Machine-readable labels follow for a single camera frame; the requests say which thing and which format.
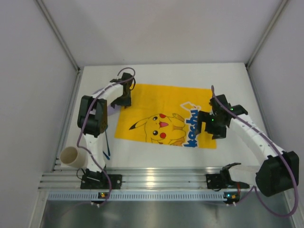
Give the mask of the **yellow pikachu cloth placemat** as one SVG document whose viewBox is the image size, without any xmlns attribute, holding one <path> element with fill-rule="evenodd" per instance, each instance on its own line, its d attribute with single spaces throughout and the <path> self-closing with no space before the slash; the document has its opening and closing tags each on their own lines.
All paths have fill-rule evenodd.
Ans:
<svg viewBox="0 0 304 228">
<path fill-rule="evenodd" d="M 209 113 L 210 89 L 137 84 L 131 106 L 122 108 L 115 132 L 117 139 L 216 149 L 211 134 L 195 134 L 199 111 Z"/>
</svg>

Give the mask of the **purple plastic plate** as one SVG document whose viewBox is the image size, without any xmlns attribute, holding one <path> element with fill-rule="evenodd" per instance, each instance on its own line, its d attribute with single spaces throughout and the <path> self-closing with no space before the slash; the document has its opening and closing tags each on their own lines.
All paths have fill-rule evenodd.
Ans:
<svg viewBox="0 0 304 228">
<path fill-rule="evenodd" d="M 107 116 L 111 116 L 120 111 L 120 106 L 116 104 L 109 104 L 107 107 Z"/>
</svg>

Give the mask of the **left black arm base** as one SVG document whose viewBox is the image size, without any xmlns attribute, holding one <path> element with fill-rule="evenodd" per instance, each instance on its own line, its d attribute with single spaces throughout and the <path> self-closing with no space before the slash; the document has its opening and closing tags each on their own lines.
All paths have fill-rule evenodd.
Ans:
<svg viewBox="0 0 304 228">
<path fill-rule="evenodd" d="M 108 174 L 108 177 L 110 181 L 103 172 L 93 172 L 89 169 L 85 169 L 85 173 L 81 179 L 80 189 L 109 190 L 111 184 L 113 190 L 119 190 L 123 182 L 123 176 L 121 174 Z"/>
</svg>

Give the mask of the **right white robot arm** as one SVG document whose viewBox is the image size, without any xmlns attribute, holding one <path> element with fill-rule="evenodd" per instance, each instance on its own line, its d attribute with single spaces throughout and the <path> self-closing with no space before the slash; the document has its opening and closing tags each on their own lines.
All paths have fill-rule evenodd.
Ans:
<svg viewBox="0 0 304 228">
<path fill-rule="evenodd" d="M 198 112 L 195 134 L 205 131 L 213 139 L 224 139 L 230 129 L 258 160 L 257 166 L 239 162 L 224 166 L 220 171 L 224 185 L 252 185 L 267 197 L 298 186 L 299 157 L 294 151 L 286 152 L 276 145 L 254 124 L 243 106 L 232 106 L 225 95 L 212 97 L 210 105 L 211 112 Z"/>
</svg>

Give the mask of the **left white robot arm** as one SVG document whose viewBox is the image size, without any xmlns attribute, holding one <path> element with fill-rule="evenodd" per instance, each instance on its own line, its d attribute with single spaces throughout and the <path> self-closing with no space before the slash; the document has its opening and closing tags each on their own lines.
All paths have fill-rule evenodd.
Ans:
<svg viewBox="0 0 304 228">
<path fill-rule="evenodd" d="M 87 165 L 82 176 L 81 189 L 120 189 L 122 175 L 107 174 L 105 159 L 110 153 L 103 151 L 103 142 L 109 147 L 106 130 L 108 128 L 108 107 L 131 106 L 131 90 L 135 87 L 135 74 L 124 72 L 103 89 L 91 96 L 81 98 L 77 126 L 81 132 L 77 147 L 87 152 Z"/>
</svg>

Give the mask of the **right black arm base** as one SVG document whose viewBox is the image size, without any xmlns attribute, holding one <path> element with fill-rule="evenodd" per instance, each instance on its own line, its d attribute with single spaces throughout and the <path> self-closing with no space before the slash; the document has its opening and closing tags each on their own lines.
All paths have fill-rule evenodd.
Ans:
<svg viewBox="0 0 304 228">
<path fill-rule="evenodd" d="M 235 182 L 231 179 L 229 169 L 233 166 L 240 165 L 241 163 L 232 163 L 224 166 L 219 173 L 206 174 L 207 188 L 214 191 L 222 189 L 238 188 L 249 189 L 249 185 L 243 182 Z"/>
</svg>

